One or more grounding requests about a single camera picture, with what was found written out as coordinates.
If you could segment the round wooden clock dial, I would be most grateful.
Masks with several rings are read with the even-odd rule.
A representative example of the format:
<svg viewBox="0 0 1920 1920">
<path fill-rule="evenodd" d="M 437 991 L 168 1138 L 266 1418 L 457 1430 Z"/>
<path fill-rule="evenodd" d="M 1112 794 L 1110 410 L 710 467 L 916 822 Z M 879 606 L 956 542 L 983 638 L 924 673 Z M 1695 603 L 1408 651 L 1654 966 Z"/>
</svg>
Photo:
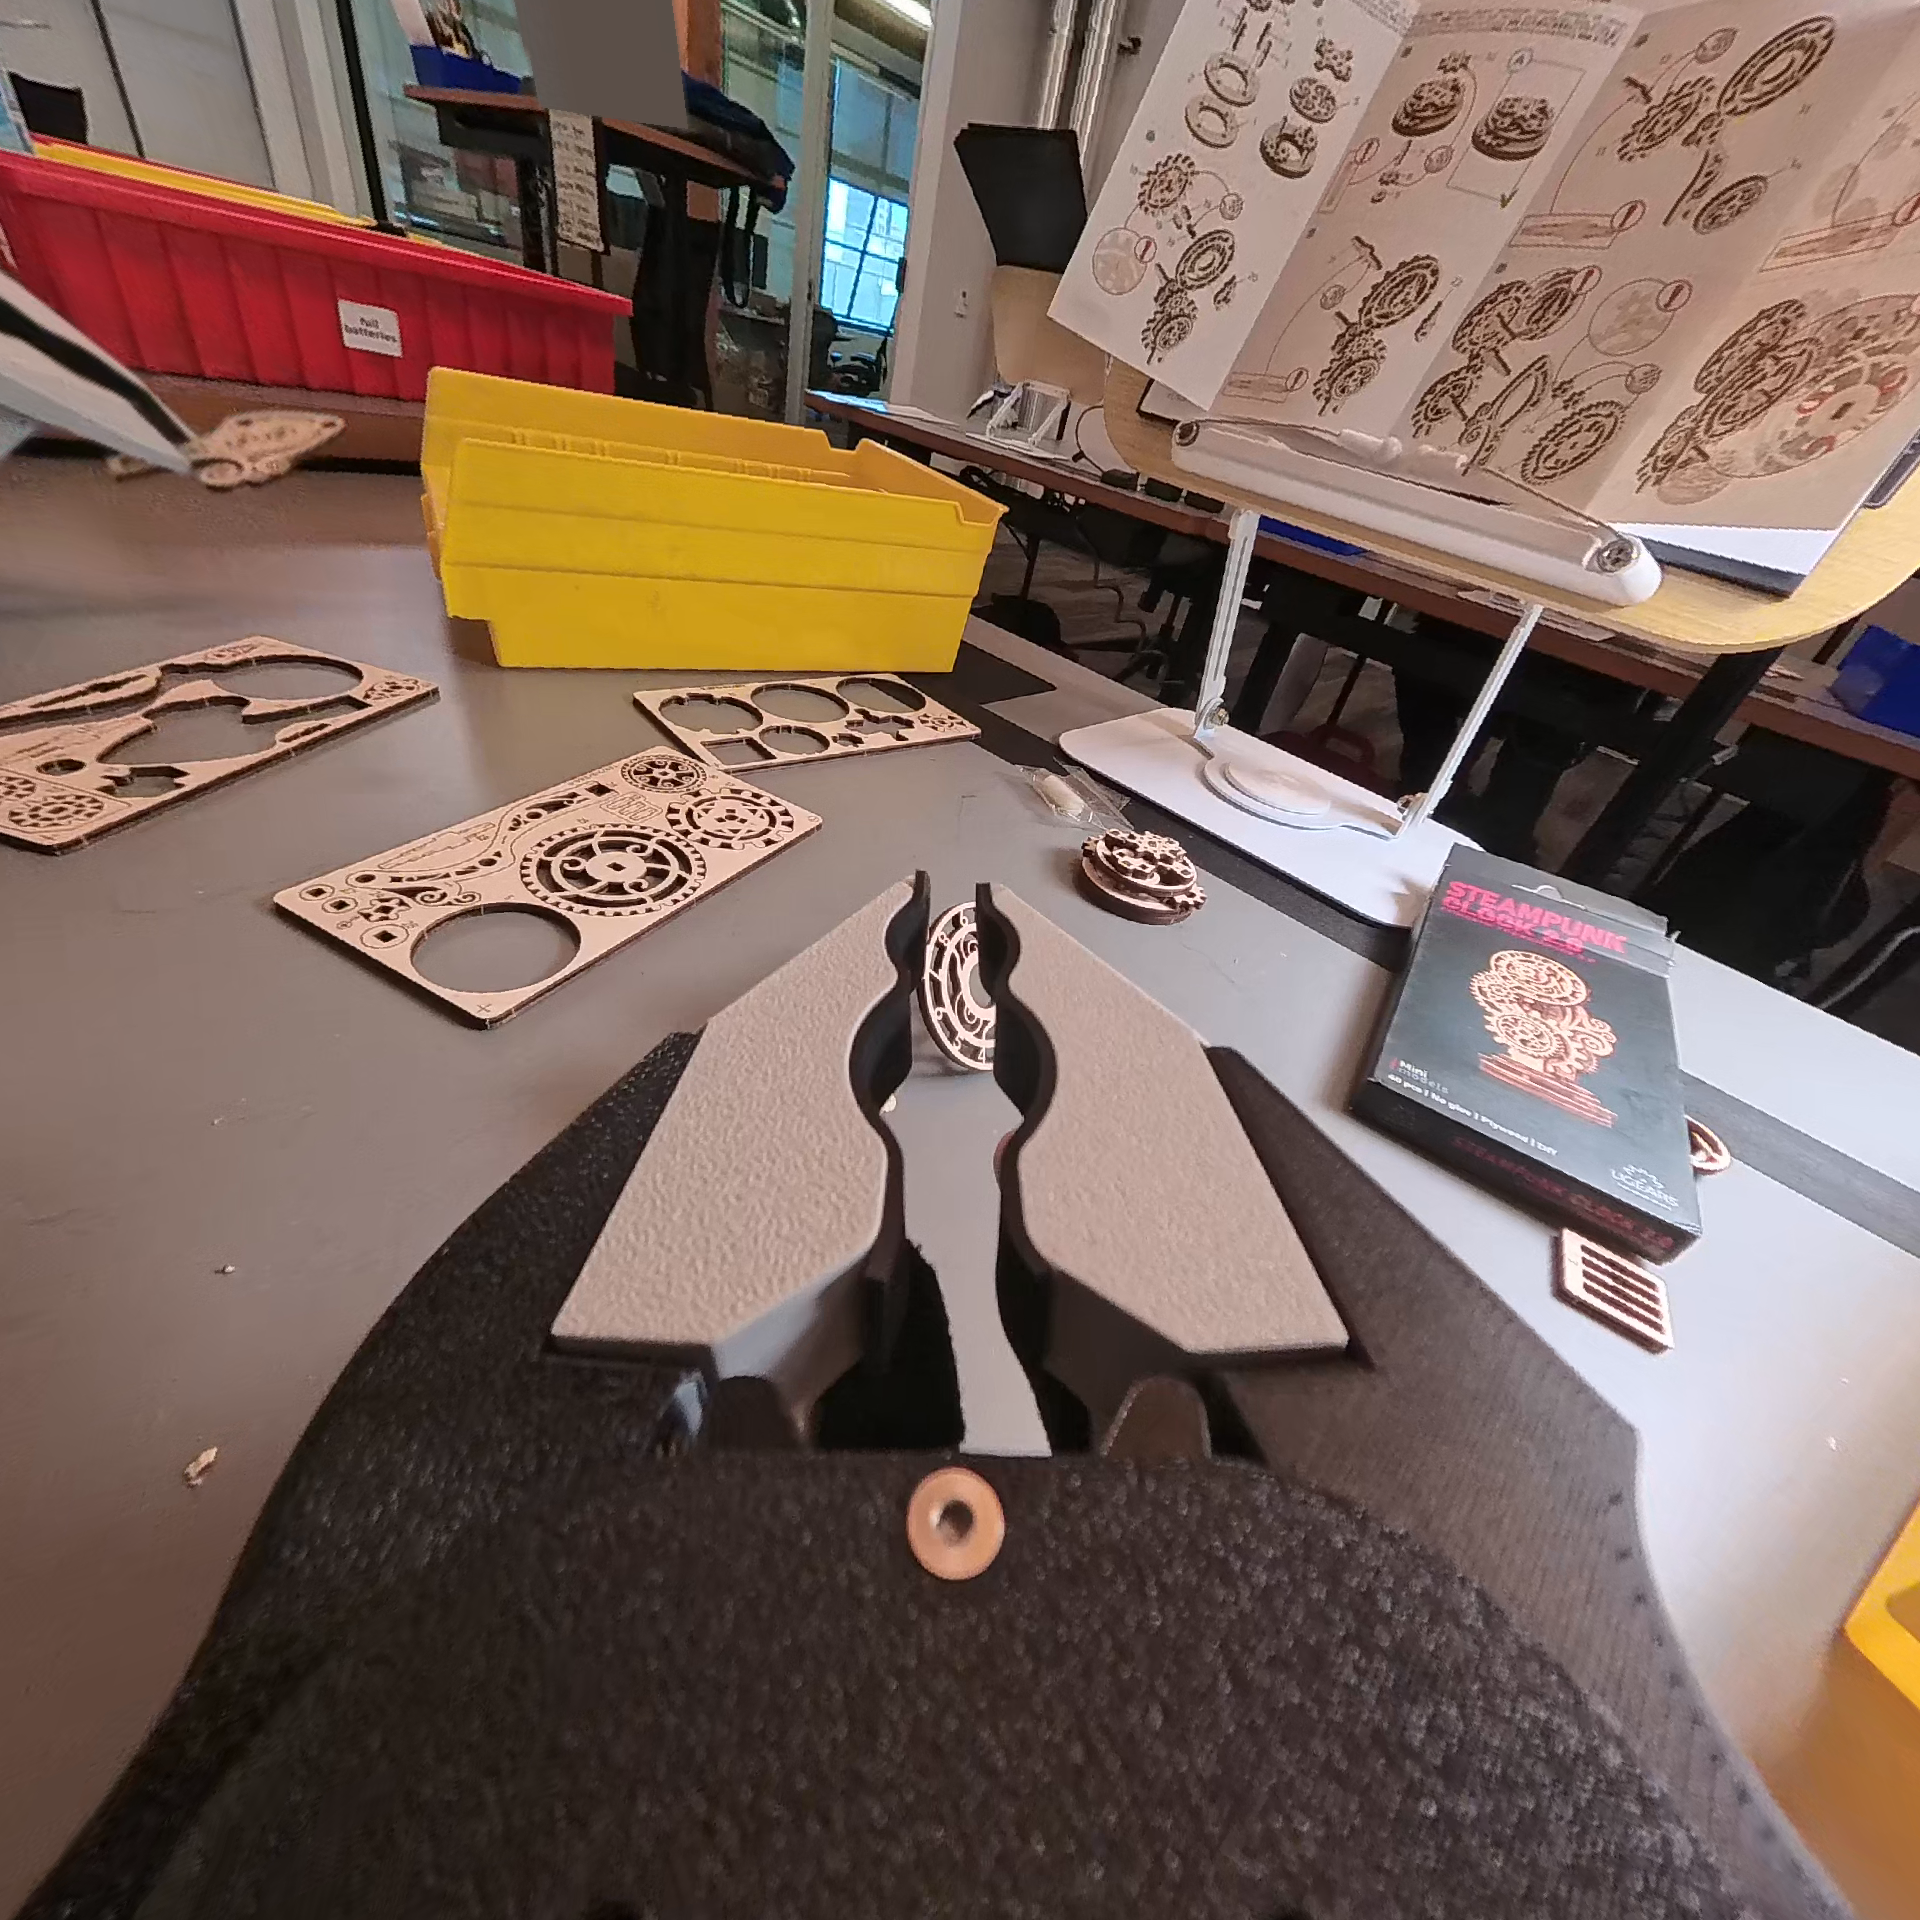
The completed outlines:
<svg viewBox="0 0 1920 1920">
<path fill-rule="evenodd" d="M 976 905 L 941 912 L 924 938 L 916 1007 L 936 1056 L 961 1072 L 990 1075 L 995 1060 L 995 1001 L 978 977 Z"/>
</svg>

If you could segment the assembled wooden gear mechanism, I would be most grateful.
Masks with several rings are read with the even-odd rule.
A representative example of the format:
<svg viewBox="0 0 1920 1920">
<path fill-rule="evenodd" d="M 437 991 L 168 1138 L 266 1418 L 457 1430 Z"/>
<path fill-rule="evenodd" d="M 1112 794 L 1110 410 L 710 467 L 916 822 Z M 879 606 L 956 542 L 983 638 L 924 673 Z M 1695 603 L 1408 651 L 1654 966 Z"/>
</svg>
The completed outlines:
<svg viewBox="0 0 1920 1920">
<path fill-rule="evenodd" d="M 1085 839 L 1078 875 L 1104 908 L 1138 923 L 1182 923 L 1207 901 L 1182 841 L 1159 833 L 1107 828 Z"/>
</svg>

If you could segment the black puzzle box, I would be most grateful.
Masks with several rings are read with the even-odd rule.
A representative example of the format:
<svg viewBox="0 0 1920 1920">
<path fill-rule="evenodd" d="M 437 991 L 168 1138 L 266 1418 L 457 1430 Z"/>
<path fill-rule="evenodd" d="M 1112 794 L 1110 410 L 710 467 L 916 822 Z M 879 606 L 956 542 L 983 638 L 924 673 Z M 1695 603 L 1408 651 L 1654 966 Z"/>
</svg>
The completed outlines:
<svg viewBox="0 0 1920 1920">
<path fill-rule="evenodd" d="M 1665 1265 L 1700 1237 L 1669 921 L 1450 852 L 1349 1111 L 1512 1206 Z"/>
</svg>

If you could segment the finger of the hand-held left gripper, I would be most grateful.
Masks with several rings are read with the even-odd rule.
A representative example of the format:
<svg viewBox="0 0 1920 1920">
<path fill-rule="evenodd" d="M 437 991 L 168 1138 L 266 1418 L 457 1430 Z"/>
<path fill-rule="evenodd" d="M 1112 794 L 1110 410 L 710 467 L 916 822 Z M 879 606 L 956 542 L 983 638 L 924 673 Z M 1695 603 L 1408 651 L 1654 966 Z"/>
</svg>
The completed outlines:
<svg viewBox="0 0 1920 1920">
<path fill-rule="evenodd" d="M 12 274 L 4 274 L 4 366 L 62 366 L 128 399 L 135 390 L 150 392 L 140 374 L 77 333 Z"/>
<path fill-rule="evenodd" d="M 77 437 L 150 467 L 189 474 L 189 427 L 150 392 L 112 392 L 62 366 L 4 368 L 4 461 L 42 435 Z"/>
</svg>

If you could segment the wooden sheet with oval holes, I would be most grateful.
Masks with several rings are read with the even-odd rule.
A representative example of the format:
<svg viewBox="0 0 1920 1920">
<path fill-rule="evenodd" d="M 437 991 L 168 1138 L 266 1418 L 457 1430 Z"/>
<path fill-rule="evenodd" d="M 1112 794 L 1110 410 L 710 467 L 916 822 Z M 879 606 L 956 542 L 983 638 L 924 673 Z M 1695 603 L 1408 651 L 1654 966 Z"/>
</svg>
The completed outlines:
<svg viewBox="0 0 1920 1920">
<path fill-rule="evenodd" d="M 976 720 L 890 673 L 635 688 L 633 706 L 716 769 L 770 769 L 956 745 Z"/>
</svg>

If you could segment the dark wooden standing desk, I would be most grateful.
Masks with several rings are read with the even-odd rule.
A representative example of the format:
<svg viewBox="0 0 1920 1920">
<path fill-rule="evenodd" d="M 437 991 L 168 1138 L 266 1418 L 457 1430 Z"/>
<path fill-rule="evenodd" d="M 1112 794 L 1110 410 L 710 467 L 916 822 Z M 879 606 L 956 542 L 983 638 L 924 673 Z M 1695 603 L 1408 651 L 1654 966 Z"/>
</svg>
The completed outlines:
<svg viewBox="0 0 1920 1920">
<path fill-rule="evenodd" d="M 540 98 L 443 85 L 408 85 L 404 98 L 433 109 L 443 145 L 511 159 L 522 259 L 554 274 L 559 173 Z M 697 80 L 696 98 L 716 113 L 693 113 L 685 131 L 598 117 L 594 159 L 599 180 L 623 165 L 659 188 L 647 200 L 633 282 L 633 372 L 617 372 L 617 390 L 631 399 L 710 407 L 707 307 L 720 291 L 729 249 L 738 251 L 738 264 L 749 262 L 753 213 L 783 205 L 792 159 L 765 120 L 720 92 Z"/>
</svg>

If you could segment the yellow plastic container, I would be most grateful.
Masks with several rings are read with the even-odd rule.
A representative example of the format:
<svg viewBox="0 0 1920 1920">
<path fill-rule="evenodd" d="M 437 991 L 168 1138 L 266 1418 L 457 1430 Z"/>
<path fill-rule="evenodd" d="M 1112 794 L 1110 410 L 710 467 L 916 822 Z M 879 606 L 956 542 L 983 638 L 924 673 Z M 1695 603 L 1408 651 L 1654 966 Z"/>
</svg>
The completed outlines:
<svg viewBox="0 0 1920 1920">
<path fill-rule="evenodd" d="M 1918 1577 L 1865 1589 L 1841 1635 L 1918 1711 Z"/>
</svg>

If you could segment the long wooden table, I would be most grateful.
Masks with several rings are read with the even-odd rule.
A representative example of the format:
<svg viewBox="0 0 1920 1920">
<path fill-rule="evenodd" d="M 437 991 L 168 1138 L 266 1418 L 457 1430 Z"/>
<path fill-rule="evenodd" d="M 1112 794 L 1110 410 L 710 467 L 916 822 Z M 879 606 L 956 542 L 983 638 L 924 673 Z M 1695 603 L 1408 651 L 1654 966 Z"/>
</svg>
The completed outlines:
<svg viewBox="0 0 1920 1920">
<path fill-rule="evenodd" d="M 1127 478 L 1112 465 L 1051 465 L 880 402 L 805 396 L 805 407 L 839 423 L 852 445 L 880 441 L 914 461 L 948 456 L 986 474 L 986 492 L 1012 492 L 1008 515 L 1018 520 L 1025 564 L 1039 562 L 1041 542 L 1053 542 L 1188 580 L 1182 638 L 1151 644 L 1164 657 L 1163 701 L 1173 701 L 1185 675 L 1198 675 L 1198 615 L 1229 553 L 1220 508 L 1170 483 Z M 1288 668 L 1317 686 L 1322 673 L 1309 665 L 1312 645 L 1345 657 L 1350 678 L 1364 662 L 1394 673 L 1426 718 L 1461 718 L 1478 668 L 1496 657 L 1493 633 L 1450 617 L 1475 609 L 1461 595 L 1440 595 L 1443 609 L 1412 609 L 1391 595 L 1385 564 L 1317 547 L 1301 537 L 1260 531 L 1251 572 L 1267 638 L 1245 668 L 1229 668 L 1229 688 L 1234 718 L 1251 714 L 1260 732 L 1293 732 L 1275 720 L 1275 699 Z M 1512 727 L 1542 734 L 1534 764 L 1553 781 L 1569 781 L 1590 756 L 1610 756 L 1630 769 L 1610 796 L 1618 802 L 1644 753 L 1665 751 L 1665 732 L 1692 732 L 1692 708 L 1713 675 L 1670 665 L 1651 681 L 1650 673 L 1654 662 L 1632 657 L 1624 640 L 1546 626 L 1496 695 L 1493 734 L 1498 745 Z M 1685 841 L 1721 799 L 1762 802 L 1796 828 L 1814 828 L 1835 815 L 1873 815 L 1884 826 L 1884 808 L 1898 791 L 1918 794 L 1918 737 L 1867 727 L 1844 708 L 1814 701 L 1809 688 L 1767 681 L 1767 668 L 1754 668 L 1731 724 L 1735 741 L 1705 741 L 1698 764 L 1679 769 L 1669 791 L 1632 815 L 1618 865 L 1651 868 L 1669 841 Z"/>
</svg>

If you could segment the dark panel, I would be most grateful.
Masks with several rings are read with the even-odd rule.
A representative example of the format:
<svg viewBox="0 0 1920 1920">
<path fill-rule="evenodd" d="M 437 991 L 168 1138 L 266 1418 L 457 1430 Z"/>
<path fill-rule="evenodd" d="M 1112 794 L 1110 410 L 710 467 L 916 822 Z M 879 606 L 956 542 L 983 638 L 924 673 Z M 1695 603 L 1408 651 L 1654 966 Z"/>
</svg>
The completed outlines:
<svg viewBox="0 0 1920 1920">
<path fill-rule="evenodd" d="M 1065 274 L 1088 222 L 1078 131 L 965 124 L 954 152 L 995 267 Z"/>
</svg>

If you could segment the printed instruction sheet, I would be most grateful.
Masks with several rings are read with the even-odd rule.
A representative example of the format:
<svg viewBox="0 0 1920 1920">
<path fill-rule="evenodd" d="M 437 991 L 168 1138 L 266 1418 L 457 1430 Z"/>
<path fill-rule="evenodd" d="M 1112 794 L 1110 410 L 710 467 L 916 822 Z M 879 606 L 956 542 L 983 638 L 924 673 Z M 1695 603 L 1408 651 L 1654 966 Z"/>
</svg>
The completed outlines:
<svg viewBox="0 0 1920 1920">
<path fill-rule="evenodd" d="M 1185 3 L 1051 319 L 1180 422 L 1835 528 L 1918 435 L 1918 3 Z"/>
</svg>

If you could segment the white notebook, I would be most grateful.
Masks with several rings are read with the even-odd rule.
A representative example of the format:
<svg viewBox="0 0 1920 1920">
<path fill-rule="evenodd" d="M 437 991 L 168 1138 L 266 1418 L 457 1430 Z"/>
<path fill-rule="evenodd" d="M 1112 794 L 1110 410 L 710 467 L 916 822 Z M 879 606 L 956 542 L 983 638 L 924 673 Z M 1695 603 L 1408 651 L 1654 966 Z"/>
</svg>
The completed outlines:
<svg viewBox="0 0 1920 1920">
<path fill-rule="evenodd" d="M 1844 528 L 1616 522 L 1662 564 L 1700 578 L 1790 599 L 1803 589 Z"/>
</svg>

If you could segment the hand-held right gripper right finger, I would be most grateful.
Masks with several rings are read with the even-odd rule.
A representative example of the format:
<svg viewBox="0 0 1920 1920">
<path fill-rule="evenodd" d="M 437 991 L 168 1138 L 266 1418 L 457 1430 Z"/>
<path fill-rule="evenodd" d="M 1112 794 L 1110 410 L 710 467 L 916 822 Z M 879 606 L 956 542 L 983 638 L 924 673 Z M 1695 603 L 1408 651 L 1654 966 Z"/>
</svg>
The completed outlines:
<svg viewBox="0 0 1920 1920">
<path fill-rule="evenodd" d="M 1088 1454 L 1151 1379 L 1349 1356 L 1349 1322 L 1188 1022 L 1012 888 L 976 888 L 995 1086 L 995 1307 L 1051 1454 Z"/>
</svg>

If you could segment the red storage tote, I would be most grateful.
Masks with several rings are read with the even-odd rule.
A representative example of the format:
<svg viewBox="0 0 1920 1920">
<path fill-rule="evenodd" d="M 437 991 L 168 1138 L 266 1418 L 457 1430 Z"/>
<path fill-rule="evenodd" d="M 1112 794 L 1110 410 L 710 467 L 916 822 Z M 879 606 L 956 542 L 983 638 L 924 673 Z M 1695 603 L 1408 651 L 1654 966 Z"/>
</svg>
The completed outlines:
<svg viewBox="0 0 1920 1920">
<path fill-rule="evenodd" d="M 437 240 L 20 152 L 4 238 L 135 372 L 422 402 L 446 366 L 615 392 L 617 297 Z"/>
</svg>

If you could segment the wooden sheet with figure cutouts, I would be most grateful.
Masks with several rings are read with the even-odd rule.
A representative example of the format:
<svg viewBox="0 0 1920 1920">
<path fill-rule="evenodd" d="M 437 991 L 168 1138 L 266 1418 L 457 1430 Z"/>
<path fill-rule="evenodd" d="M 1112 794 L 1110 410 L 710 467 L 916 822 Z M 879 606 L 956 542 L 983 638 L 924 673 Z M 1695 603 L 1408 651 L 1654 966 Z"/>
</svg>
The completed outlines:
<svg viewBox="0 0 1920 1920">
<path fill-rule="evenodd" d="M 437 699 L 431 678 L 274 638 L 4 706 L 4 841 L 72 852 Z"/>
</svg>

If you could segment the yellow storage tote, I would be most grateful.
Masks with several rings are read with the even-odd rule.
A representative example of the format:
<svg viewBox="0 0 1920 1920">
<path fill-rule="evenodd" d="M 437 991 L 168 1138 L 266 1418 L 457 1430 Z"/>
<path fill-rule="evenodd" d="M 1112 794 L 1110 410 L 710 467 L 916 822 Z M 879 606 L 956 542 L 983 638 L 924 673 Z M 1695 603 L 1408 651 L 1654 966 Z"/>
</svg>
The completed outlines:
<svg viewBox="0 0 1920 1920">
<path fill-rule="evenodd" d="M 87 171 L 94 176 L 113 176 L 113 180 L 140 184 L 150 188 L 189 191 L 189 197 L 218 200 L 228 205 L 248 205 L 253 213 L 274 213 L 283 219 L 323 222 L 323 224 L 340 224 L 340 228 L 372 228 L 369 214 L 340 213 L 336 205 L 325 205 L 325 201 L 292 200 L 292 197 L 260 188 L 250 184 L 236 184 L 236 180 L 222 180 L 222 176 L 207 176 L 207 173 L 191 173 L 191 171 L 179 171 L 179 165 L 163 165 L 163 164 L 125 156 L 113 149 L 86 146 L 80 141 L 58 141 L 58 138 L 37 134 L 37 156 L 58 164 L 58 165 L 67 165 L 67 171 Z"/>
</svg>

